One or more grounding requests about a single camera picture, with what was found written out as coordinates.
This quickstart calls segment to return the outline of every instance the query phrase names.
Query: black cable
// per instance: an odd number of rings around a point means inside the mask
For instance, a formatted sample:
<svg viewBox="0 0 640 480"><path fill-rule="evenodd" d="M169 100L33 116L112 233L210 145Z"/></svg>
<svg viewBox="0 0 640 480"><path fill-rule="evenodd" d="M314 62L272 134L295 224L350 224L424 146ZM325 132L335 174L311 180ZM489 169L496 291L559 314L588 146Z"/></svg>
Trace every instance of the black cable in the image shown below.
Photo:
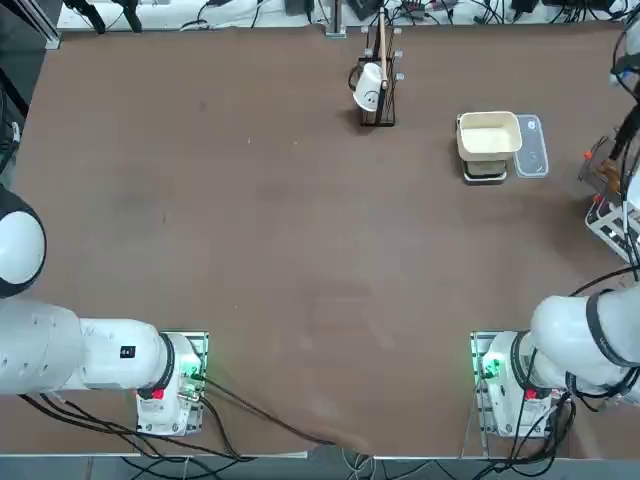
<svg viewBox="0 0 640 480"><path fill-rule="evenodd" d="M258 415L258 416L260 416L262 418L265 418L266 420L269 420L272 423L275 423L276 425L284 428L285 430L288 430L289 432L293 433L294 435L296 435L296 436L298 436L300 438L303 438L303 439L308 440L310 442L317 443L319 445L335 445L334 442L331 442L329 440L324 440L322 438L319 438L319 437L310 435L308 433L302 432L302 431L298 430L295 427L292 427L291 425L283 422L279 418L274 417L270 413L267 413L264 410L256 407L255 405L247 402L246 400L242 399L241 397L239 397L238 395L236 395L235 393L233 393L229 389L223 387L222 385L214 382L213 380L211 380L211 379L209 379L207 377L203 377L201 375L192 375L191 378L193 378L195 380L205 381L206 383L208 383L212 387L220 390L222 393L224 393L228 397L231 397L232 399L234 399L238 403L240 403L240 404L244 405L245 407L247 407L254 414L256 414L256 415Z"/></svg>
<svg viewBox="0 0 640 480"><path fill-rule="evenodd" d="M186 28L186 27L190 27L191 25L200 25L202 23L204 24L209 24L209 22L207 22L206 20L203 20L202 17L202 12L204 12L205 8L212 6L209 4L209 2L205 2L201 7L200 10L198 10L198 15L196 16L195 20L191 20L190 22L187 23L183 23L182 26L180 27L180 30Z"/></svg>
<svg viewBox="0 0 640 480"><path fill-rule="evenodd" d="M471 3L475 3L476 5L480 5L481 7L486 8L487 11L491 12L491 14L496 18L496 22L504 23L504 19L500 15L498 15L498 13L490 5L487 5L486 3L478 2L477 0L469 0L469 1Z"/></svg>
<svg viewBox="0 0 640 480"><path fill-rule="evenodd" d="M138 480L138 478L140 478L145 473L151 473L151 469L162 462L164 462L162 458L160 460L156 460L155 462L152 462L149 466L140 469L138 473L136 473L133 477L131 477L131 480Z"/></svg>
<svg viewBox="0 0 640 480"><path fill-rule="evenodd" d="M416 26L416 21L413 18L413 15L411 14L411 10L409 10L409 7L407 6L407 2L405 2L404 0L402 0L402 2L400 3L400 5L402 7L404 7L405 11L407 12L407 16L409 17L409 20L411 20L412 25L415 27ZM392 15L391 18L391 23L393 23L393 20L395 19L395 15Z"/></svg>
<svg viewBox="0 0 640 480"><path fill-rule="evenodd" d="M234 457L237 461L245 461L245 458L242 455L240 455L235 448L233 448L233 445L231 444L231 440L229 439L229 435L227 434L227 431L224 428L224 424L222 423L222 418L220 417L220 414L215 409L213 404L206 398L201 398L200 401L207 408L207 410L211 412L211 415L213 415L213 419L218 425L218 431L220 432L220 436L222 437L222 443L224 444L224 448L227 451L227 453L231 454L231 456Z"/></svg>
<svg viewBox="0 0 640 480"><path fill-rule="evenodd" d="M147 432L129 433L129 432L133 432L133 430L129 430L129 429L127 429L125 427L122 427L122 426L118 426L118 428L120 428L120 430L115 430L115 431L113 429L110 430L110 429L107 429L107 428L98 428L98 427L95 427L94 425L86 424L86 423L83 423L83 422L79 422L79 421L72 420L70 418L66 418L64 416L58 415L58 414L50 411L49 409L47 409L43 405L40 405L38 402L36 402L32 398L28 397L27 395L19 395L19 397L22 400L24 400L25 402L27 402L29 405L34 407L36 410L40 411L41 413L45 414L46 416L48 416L50 418L53 418L55 420L59 420L59 421L61 421L63 423L67 423L69 425L74 425L74 426L77 426L77 427L81 427L81 428L84 428L86 430L92 430L92 431L98 432L98 433L105 433L107 435L126 434L126 435L133 435L133 436L138 437L138 438L142 438L142 437L144 437L144 438L153 438L153 439L159 440L161 442L171 443L173 445L178 445L178 446L181 446L181 447L190 448L192 450L198 450L200 452L209 453L211 455L218 455L218 456L227 458L229 460L234 460L233 457L231 457L230 455L227 455L225 453L218 452L218 451L210 449L210 448L201 447L200 445L193 445L191 443L175 440L175 439L173 439L171 437L155 435L155 434L147 433Z"/></svg>
<svg viewBox="0 0 640 480"><path fill-rule="evenodd" d="M200 467L202 470L204 470L206 473L200 474L200 475L189 475L186 477L182 477L182 476L173 476L173 475L164 475L162 473L156 473L153 470L151 470L153 467L155 467L156 465L161 464L162 462L171 462L171 463L183 463L186 461L186 458L184 457L167 457L164 459L159 459L153 463L151 463L150 465L146 466L146 467L142 467L140 465L136 465L135 463L129 461L129 459L127 459L126 457L120 457L120 459L125 462L127 465L129 465L130 467L135 468L136 470L138 470L140 472L140 474L145 474L148 473L149 475L152 475L156 478L162 478L165 480L198 480L200 478L207 478L207 477L213 477L214 479L217 478L219 479L220 477L218 476L218 473L223 472L224 470L227 470L228 468L233 467L234 465L236 465L238 463L237 460L232 461L231 463L225 465L224 467L218 468L216 470L212 470L211 468L207 467L204 463L200 462L199 460L193 458L193 457L189 457L189 463L193 463L195 465L197 465L198 467Z"/></svg>
<svg viewBox="0 0 640 480"><path fill-rule="evenodd" d="M638 12L640 12L640 4L636 5L630 12L629 12L629 17L627 18L626 22L627 24L625 25L624 29L622 30L622 32L620 32L620 35L618 35L618 38L616 40L616 44L613 48L613 60L612 60L612 66L611 66L611 71L614 72L616 71L616 60L618 58L618 49L620 48L620 44L622 43L622 40L626 37L627 32L629 31L629 29L633 26L635 17L638 15ZM631 90L631 88L626 84L626 82L623 80L622 76L619 73L615 73L615 77L616 80L618 80L618 83L620 83L620 85L622 85L622 88L624 88L624 90L631 95L631 97L633 97L633 99L636 101L636 103L638 103L639 99L636 96L636 94L633 92L633 90Z"/></svg>
<svg viewBox="0 0 640 480"><path fill-rule="evenodd" d="M552 23L556 23L556 20L560 18L560 16L564 13L566 8L567 8L567 2L565 0L562 2L562 7L560 8L560 11L555 17L553 17L553 20L549 22L549 25L551 25Z"/></svg>
<svg viewBox="0 0 640 480"><path fill-rule="evenodd" d="M447 4L445 3L444 0L440 0L440 3L442 3L442 7L444 8L444 11L447 12L447 18L449 19L449 23L453 25L453 8L449 10L449 7L447 7Z"/></svg>
<svg viewBox="0 0 640 480"><path fill-rule="evenodd" d="M626 206L626 203L627 203L627 187L628 187L627 180L629 178L629 176L627 175L627 157L629 155L630 147L631 147L631 140L628 140L627 144L625 145L624 154L622 155L622 164L620 167L620 200L623 206ZM627 218L623 219L624 223L626 223L627 221L628 221ZM624 249L627 252L627 256L629 257L629 264L637 266L639 265L639 263L637 262L637 259L634 260L633 258L633 248L631 244L632 244L632 241L630 239L627 229L625 228L624 229ZM633 271L633 279L636 282L639 280L638 272L636 270Z"/></svg>
<svg viewBox="0 0 640 480"><path fill-rule="evenodd" d="M605 275L602 275L594 280L591 280L588 283L585 283L584 285L582 285L580 288L578 288L576 291L574 291L573 293L571 293L569 296L570 297L575 297L580 295L582 292L584 292L585 290L598 285L599 283L602 283L606 280L609 280L611 278L614 277L618 277L620 275L624 275L625 273L629 273L629 272L634 272L640 270L640 267L636 267L636 266L631 266L631 267L625 267L625 268L621 268L619 270L614 270L613 272L609 272Z"/></svg>
<svg viewBox="0 0 640 480"><path fill-rule="evenodd" d="M146 439L141 439L145 442L145 444L147 446L149 446L149 448L151 449L151 451L155 454L155 457L152 457L151 455L149 455L144 449L140 448L139 445L137 445L134 441L130 440L129 438L127 438L127 436L125 434L121 434L121 433L117 433L112 427L116 427L116 428L121 428L123 429L124 427L122 427L121 425L118 425L116 423L113 422L107 422L107 421L103 421L103 420L99 420L98 418L94 417L93 415L90 415L89 413L85 412L84 410L82 410L80 407L78 407L76 404L72 403L72 402L68 402L68 405L71 406L72 408L75 408L76 410L78 410L82 415L78 415L75 414L73 412L70 412L68 410L65 410L62 407L57 406L53 401L51 401L51 399L45 395L44 393L40 394L40 397L45 401L45 403L47 405L49 405L53 410L57 411L58 413L61 413L62 415L66 415L68 417L71 418L77 418L80 420L86 420L88 422L92 422L92 423L97 423L105 428L107 428L108 430L111 430L112 432L114 432L115 435L117 435L118 437L120 437L122 440L124 440L126 443L128 443L129 445L131 445L131 447L137 451L138 453L140 453L141 455L147 456L147 457L151 457L151 458L163 458L163 455L156 450L156 448L150 443L148 442ZM137 432L133 431L133 430L129 430L129 435L136 435Z"/></svg>
<svg viewBox="0 0 640 480"><path fill-rule="evenodd" d="M390 2L391 0L386 0L384 2L384 5L382 5L382 8L384 8L385 12L387 11L387 4ZM371 22L369 22L369 28L367 28L367 48L369 47L369 29L371 28L371 26L375 23L375 21L380 18L380 11L378 11L374 17L371 19Z"/></svg>
<svg viewBox="0 0 640 480"><path fill-rule="evenodd" d="M522 389L522 400L520 402L520 412L518 413L518 422L516 423L515 433L513 435L513 445L511 445L511 453L509 453L509 461L515 458L516 446L518 444L518 434L520 433L520 422L522 421L522 413L524 412L524 404L527 400L527 388L529 388L529 381L531 380L531 374L533 373L533 364L535 363L538 350L533 349L531 358L529 359L529 368L527 369L527 377L524 381L524 387Z"/></svg>
<svg viewBox="0 0 640 480"><path fill-rule="evenodd" d="M605 11L609 14L609 20L617 20L629 14L629 0L624 0L624 7L616 12L612 12L609 8Z"/></svg>
<svg viewBox="0 0 640 480"><path fill-rule="evenodd" d="M324 21L329 25L329 17L327 17L327 12L324 11L324 5L322 5L322 0L318 0L318 5L320 5L320 11L322 12L322 16L324 17Z"/></svg>
<svg viewBox="0 0 640 480"><path fill-rule="evenodd" d="M256 22L258 21L258 14L260 13L260 7L262 6L262 0L257 0L258 4L256 6L256 14L253 17L253 22L251 22L251 28L256 26Z"/></svg>
<svg viewBox="0 0 640 480"><path fill-rule="evenodd" d="M111 30L111 27L113 27L116 23L118 23L118 20L122 18L122 15L124 15L124 10L122 10L120 12L120 15L118 15L116 19L113 22L111 22L111 24L109 24L109 26L105 29L105 32L108 32L109 30Z"/></svg>
<svg viewBox="0 0 640 480"><path fill-rule="evenodd" d="M441 464L438 460L434 460L434 462L435 462L435 464L438 466L438 468L440 468L440 470L442 470L442 472L443 472L447 477L449 477L451 480L458 480L456 477L454 477L453 475L451 475L451 474L449 473L449 471L448 471L446 468L444 468L444 467L442 466L442 464Z"/></svg>
<svg viewBox="0 0 640 480"><path fill-rule="evenodd" d="M421 463L420 465L418 465L417 467L412 468L411 470L409 470L408 472L405 473L401 473L400 475L396 475L395 477L389 477L387 476L387 467L384 464L384 460L382 461L382 470L384 472L384 476L386 480L399 480L399 479L405 479L410 477L411 475L413 475L414 473L419 472L420 470L422 470L425 466L427 466L430 463L433 463L435 460L427 460L426 462Z"/></svg>
<svg viewBox="0 0 640 480"><path fill-rule="evenodd" d="M4 84L0 82L0 102L2 103L2 107L0 107L0 125L4 128L4 125L7 124L7 111L8 103L7 103L7 90L4 87Z"/></svg>
<svg viewBox="0 0 640 480"><path fill-rule="evenodd" d="M389 475L387 474L387 467L384 464L384 460L380 460L380 464L382 465L382 473L384 474L384 480L390 480Z"/></svg>
<svg viewBox="0 0 640 480"><path fill-rule="evenodd" d="M429 17L431 20L433 20L434 22L436 22L438 25L442 25L438 19L436 17L434 17L433 15L431 15L429 12L425 11L424 12L424 16L425 17Z"/></svg>

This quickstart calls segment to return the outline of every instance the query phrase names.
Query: food container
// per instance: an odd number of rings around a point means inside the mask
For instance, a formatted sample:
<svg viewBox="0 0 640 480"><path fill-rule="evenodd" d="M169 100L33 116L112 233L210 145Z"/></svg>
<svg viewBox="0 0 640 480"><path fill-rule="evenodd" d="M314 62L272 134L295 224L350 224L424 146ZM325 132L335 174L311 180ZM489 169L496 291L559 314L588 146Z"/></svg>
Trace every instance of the food container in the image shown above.
<svg viewBox="0 0 640 480"><path fill-rule="evenodd" d="M505 161L522 147L520 124L511 112L464 113L456 136L465 162Z"/></svg>

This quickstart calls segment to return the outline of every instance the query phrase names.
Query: mounting plate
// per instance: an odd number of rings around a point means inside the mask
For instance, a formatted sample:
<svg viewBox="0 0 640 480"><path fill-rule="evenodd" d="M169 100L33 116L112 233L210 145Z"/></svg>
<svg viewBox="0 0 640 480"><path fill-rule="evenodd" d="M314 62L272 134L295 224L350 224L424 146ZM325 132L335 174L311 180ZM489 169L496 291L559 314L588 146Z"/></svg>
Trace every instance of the mounting plate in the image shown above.
<svg viewBox="0 0 640 480"><path fill-rule="evenodd" d="M207 375L207 361L209 356L209 333L202 330L164 330L163 333L174 333L183 335L189 340L189 343L193 345L193 350L196 355L200 357L201 367L197 372L202 376ZM204 388L199 392L200 396L204 395ZM204 406L201 402L194 402L191 406L191 412L189 412L189 418L187 420L187 435L193 435L200 433L202 430L202 416L204 413Z"/></svg>

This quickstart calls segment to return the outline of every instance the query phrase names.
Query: brown table surface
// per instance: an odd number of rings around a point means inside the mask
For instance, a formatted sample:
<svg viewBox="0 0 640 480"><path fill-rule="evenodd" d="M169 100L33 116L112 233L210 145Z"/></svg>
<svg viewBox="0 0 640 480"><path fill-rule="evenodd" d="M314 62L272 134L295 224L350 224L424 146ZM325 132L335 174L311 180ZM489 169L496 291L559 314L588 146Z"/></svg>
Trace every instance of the brown table surface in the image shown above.
<svg viewBox="0 0 640 480"><path fill-rule="evenodd" d="M66 36L15 183L49 238L29 295L208 330L216 378L344 446L459 455L470 332L526 328L545 296L620 265L585 228L575 177L631 101L607 83L615 27L405 30L398 124L375 131L356 126L347 88L358 32ZM541 118L549 177L463 184L455 115L497 109ZM132 424L123 393L73 397ZM2 403L2 452L129 451ZM217 404L243 452L310 446ZM637 457L639 426L580 411L563 454ZM468 454L478 438L474 422ZM191 440L220 446L212 423Z"/></svg>

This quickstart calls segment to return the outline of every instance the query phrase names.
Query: metal bracket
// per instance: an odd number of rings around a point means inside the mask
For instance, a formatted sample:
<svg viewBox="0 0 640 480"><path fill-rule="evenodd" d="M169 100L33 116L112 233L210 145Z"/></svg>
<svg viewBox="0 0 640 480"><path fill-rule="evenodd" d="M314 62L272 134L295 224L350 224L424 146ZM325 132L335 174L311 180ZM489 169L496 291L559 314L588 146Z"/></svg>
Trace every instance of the metal bracket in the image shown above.
<svg viewBox="0 0 640 480"><path fill-rule="evenodd" d="M491 400L489 392L482 384L482 357L489 350L491 342L499 332L471 332L471 364L473 366L473 380L476 385L476 405L478 406L478 423L480 425L480 439L482 441L482 452L486 457L491 456L487 432L496 431L496 424L493 419Z"/></svg>
<svg viewBox="0 0 640 480"><path fill-rule="evenodd" d="M342 23L342 0L331 0L331 2L329 25L325 27L324 35L327 38L347 38L347 27Z"/></svg>
<svg viewBox="0 0 640 480"><path fill-rule="evenodd" d="M185 331L185 330L166 330L163 333L174 333L183 335L193 345L193 350L196 355L200 357L201 367L200 372L202 376L207 375L207 362L209 356L209 333L204 331ZM204 395L204 389L198 392L200 396ZM204 406L201 402L194 403L189 412L189 419L187 420L187 435L193 435L194 433L200 433L202 430L202 416L204 413Z"/></svg>
<svg viewBox="0 0 640 480"><path fill-rule="evenodd" d="M24 17L28 18L31 26L42 35L45 40L47 50L56 50L60 47L60 33L55 24L40 8L36 0L13 0L15 5L22 11Z"/></svg>

